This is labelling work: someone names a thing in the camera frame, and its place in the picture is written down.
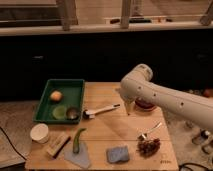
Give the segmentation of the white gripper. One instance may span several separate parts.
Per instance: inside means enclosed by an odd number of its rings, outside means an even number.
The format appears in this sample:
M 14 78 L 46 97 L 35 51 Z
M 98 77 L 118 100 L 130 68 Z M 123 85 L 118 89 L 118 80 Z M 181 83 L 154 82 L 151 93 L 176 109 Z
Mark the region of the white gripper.
M 126 113 L 128 115 L 130 115 L 132 113 L 133 110 L 133 102 L 134 102 L 134 98 L 126 95 L 126 94 L 121 94 L 121 98 L 123 100 L 125 109 L 126 109 Z

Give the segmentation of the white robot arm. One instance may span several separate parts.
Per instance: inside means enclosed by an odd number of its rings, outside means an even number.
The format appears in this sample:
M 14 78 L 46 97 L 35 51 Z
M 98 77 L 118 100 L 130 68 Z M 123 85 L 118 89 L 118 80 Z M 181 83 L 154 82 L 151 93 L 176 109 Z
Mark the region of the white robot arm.
M 125 103 L 131 104 L 137 98 L 178 114 L 213 132 L 213 100 L 166 88 L 151 82 L 153 71 L 146 64 L 139 64 L 126 74 L 119 93 Z

